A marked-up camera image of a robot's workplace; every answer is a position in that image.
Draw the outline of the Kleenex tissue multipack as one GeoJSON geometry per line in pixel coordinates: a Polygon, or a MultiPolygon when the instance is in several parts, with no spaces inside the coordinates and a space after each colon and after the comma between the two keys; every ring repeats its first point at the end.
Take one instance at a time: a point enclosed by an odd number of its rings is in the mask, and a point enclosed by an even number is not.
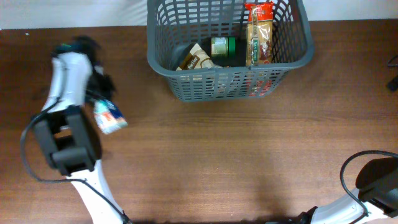
{"type": "Polygon", "coordinates": [[[120,109],[109,100],[97,100],[94,103],[94,117],[104,134],[111,134],[127,126],[127,121],[120,109]]]}

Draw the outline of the grey plastic basket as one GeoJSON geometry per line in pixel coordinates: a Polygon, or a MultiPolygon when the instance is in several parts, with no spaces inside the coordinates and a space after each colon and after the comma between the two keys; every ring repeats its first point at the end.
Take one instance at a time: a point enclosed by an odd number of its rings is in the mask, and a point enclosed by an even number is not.
{"type": "Polygon", "coordinates": [[[246,65],[249,11],[244,1],[148,1],[147,60],[184,102],[262,98],[286,74],[313,58],[314,44],[301,0],[274,1],[270,63],[246,65]],[[195,44],[211,53],[213,37],[236,38],[233,58],[214,58],[215,68],[178,70],[195,44]]]}

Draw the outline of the beige snack bag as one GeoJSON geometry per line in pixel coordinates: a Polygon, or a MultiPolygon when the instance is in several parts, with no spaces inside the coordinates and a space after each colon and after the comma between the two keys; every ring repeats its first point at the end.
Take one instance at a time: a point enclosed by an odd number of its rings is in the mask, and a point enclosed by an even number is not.
{"type": "MultiPolygon", "coordinates": [[[[201,68],[221,68],[221,66],[216,65],[211,60],[210,56],[200,47],[198,43],[191,45],[191,47],[185,49],[187,53],[184,53],[182,59],[180,59],[177,63],[176,71],[179,70],[193,70],[193,69],[201,69],[201,68]]],[[[180,80],[183,82],[187,81],[189,77],[181,76],[180,80]]],[[[200,82],[203,81],[203,77],[201,75],[193,76],[194,86],[198,86],[200,82]]],[[[207,89],[212,89],[214,85],[214,77],[205,78],[205,83],[207,89]]],[[[224,91],[226,85],[224,83],[218,83],[218,91],[224,91]]]]}

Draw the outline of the green lidded spice jar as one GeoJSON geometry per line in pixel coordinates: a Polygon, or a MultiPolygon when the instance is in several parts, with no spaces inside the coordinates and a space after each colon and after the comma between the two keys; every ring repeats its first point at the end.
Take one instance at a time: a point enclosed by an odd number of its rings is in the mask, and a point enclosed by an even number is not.
{"type": "Polygon", "coordinates": [[[211,56],[221,58],[232,58],[236,55],[235,37],[212,37],[211,56]]]}

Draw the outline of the red spaghetti pasta package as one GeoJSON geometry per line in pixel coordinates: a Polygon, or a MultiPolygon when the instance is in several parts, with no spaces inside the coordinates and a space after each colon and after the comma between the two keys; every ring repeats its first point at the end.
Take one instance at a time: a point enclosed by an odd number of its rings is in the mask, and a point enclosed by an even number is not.
{"type": "Polygon", "coordinates": [[[246,66],[272,63],[272,2],[245,3],[249,11],[246,28],[246,66]]]}

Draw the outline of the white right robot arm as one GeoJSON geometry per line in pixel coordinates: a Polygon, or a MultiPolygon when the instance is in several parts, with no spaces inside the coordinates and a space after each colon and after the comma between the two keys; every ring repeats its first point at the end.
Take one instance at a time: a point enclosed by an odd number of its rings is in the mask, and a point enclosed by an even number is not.
{"type": "Polygon", "coordinates": [[[373,220],[397,218],[397,154],[382,150],[366,150],[353,154],[340,169],[340,183],[344,196],[322,207],[313,207],[289,223],[340,224],[367,223],[373,220]],[[345,183],[346,167],[354,159],[378,155],[360,170],[355,188],[345,183]]]}

